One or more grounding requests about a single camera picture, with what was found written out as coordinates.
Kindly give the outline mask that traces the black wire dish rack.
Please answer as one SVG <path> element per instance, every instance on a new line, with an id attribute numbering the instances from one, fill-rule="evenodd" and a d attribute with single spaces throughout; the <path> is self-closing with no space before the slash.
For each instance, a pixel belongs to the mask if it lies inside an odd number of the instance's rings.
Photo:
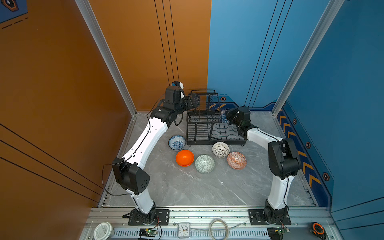
<path id="1" fill-rule="evenodd" d="M 200 106 L 187 111 L 187 144 L 213 145 L 224 142 L 227 145 L 244 146 L 246 140 L 241 137 L 235 125 L 222 123 L 221 111 L 238 105 L 227 96 L 219 95 L 215 90 L 197 89 L 191 93 L 200 96 Z"/>

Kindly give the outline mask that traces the blue floral white bowl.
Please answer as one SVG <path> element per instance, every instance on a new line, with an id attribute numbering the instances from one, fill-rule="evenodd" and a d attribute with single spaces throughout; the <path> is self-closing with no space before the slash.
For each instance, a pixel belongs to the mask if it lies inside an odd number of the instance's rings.
<path id="1" fill-rule="evenodd" d="M 170 149 L 172 149 L 174 151 L 182 150 L 185 147 L 186 143 L 187 143 L 187 141 L 186 141 L 185 137 L 183 137 L 181 135 L 174 135 L 168 141 L 168 145 L 169 145 Z"/>

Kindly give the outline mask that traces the blue geometric pattern bowl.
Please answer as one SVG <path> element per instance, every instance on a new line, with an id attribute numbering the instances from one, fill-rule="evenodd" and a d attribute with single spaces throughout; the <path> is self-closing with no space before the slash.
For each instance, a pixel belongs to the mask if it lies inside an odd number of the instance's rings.
<path id="1" fill-rule="evenodd" d="M 221 116 L 222 123 L 225 124 L 229 122 L 226 110 L 222 110 L 220 116 Z"/>

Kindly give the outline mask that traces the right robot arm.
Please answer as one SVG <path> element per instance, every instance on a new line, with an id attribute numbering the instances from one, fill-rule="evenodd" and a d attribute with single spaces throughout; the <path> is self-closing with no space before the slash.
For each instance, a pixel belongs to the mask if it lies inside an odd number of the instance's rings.
<path id="1" fill-rule="evenodd" d="M 270 225 L 282 223 L 289 216 L 287 200 L 291 184 L 301 169 L 295 142 L 289 138 L 276 137 L 253 125 L 248 107 L 225 110 L 224 115 L 230 125 L 237 127 L 241 137 L 268 151 L 273 181 L 266 199 L 263 218 Z"/>

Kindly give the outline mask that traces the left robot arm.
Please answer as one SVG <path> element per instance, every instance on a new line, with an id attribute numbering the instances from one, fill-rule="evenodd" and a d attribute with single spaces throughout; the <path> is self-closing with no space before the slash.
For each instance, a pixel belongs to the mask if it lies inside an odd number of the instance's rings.
<path id="1" fill-rule="evenodd" d="M 147 189 L 150 175 L 144 171 L 146 162 L 161 136 L 174 123 L 178 115 L 200 106 L 200 96 L 184 93 L 182 84 L 174 82 L 165 91 L 165 98 L 155 102 L 147 114 L 147 126 L 133 147 L 115 158 L 111 164 L 116 182 L 132 198 L 135 208 L 128 214 L 134 221 L 145 225 L 156 221 L 156 204 Z"/>

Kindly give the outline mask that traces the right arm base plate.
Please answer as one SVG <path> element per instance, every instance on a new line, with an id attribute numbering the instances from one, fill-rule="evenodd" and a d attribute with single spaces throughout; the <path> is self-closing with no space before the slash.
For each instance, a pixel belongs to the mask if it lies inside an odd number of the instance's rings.
<path id="1" fill-rule="evenodd" d="M 292 224 L 290 216 L 286 215 L 285 217 L 282 217 L 280 220 L 276 221 L 275 223 L 270 223 L 267 221 L 264 210 L 263 209 L 249 209 L 249 220 L 252 226 L 261 226 L 261 225 L 280 225 L 283 224 L 285 226 L 290 226 Z"/>

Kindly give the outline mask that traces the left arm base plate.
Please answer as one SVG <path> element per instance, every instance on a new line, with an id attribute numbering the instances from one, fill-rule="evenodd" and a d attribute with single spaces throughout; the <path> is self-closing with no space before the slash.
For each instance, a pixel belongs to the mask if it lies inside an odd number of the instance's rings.
<path id="1" fill-rule="evenodd" d="M 169 224 L 170 210 L 168 209 L 155 209 L 148 214 L 143 214 L 140 211 L 133 209 L 130 212 L 128 221 L 129 226 L 144 226 L 156 225 L 167 226 Z"/>

